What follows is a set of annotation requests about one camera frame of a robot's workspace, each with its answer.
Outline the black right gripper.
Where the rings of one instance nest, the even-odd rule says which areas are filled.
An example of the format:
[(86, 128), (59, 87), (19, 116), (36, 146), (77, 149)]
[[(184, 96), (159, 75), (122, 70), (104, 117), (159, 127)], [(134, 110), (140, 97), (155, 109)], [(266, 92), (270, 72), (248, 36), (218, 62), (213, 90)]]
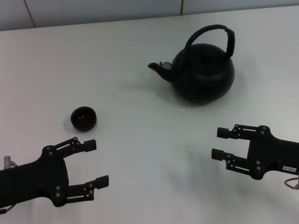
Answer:
[(278, 171), (299, 173), (299, 144), (274, 137), (267, 126), (236, 124), (232, 130), (218, 127), (217, 137), (250, 140), (247, 158), (212, 149), (212, 159), (225, 161), (226, 169), (261, 180), (265, 173)]

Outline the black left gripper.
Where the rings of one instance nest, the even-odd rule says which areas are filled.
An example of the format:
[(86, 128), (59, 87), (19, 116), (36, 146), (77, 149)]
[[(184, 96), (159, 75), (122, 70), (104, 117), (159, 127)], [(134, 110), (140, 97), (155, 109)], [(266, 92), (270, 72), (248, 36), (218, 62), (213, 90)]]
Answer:
[(61, 207), (66, 203), (94, 200), (95, 189), (109, 186), (109, 176), (102, 176), (84, 184), (68, 186), (64, 158), (81, 152), (96, 150), (96, 140), (81, 143), (77, 137), (55, 146), (47, 146), (34, 162), (0, 171), (0, 206), (7, 207), (39, 197)]

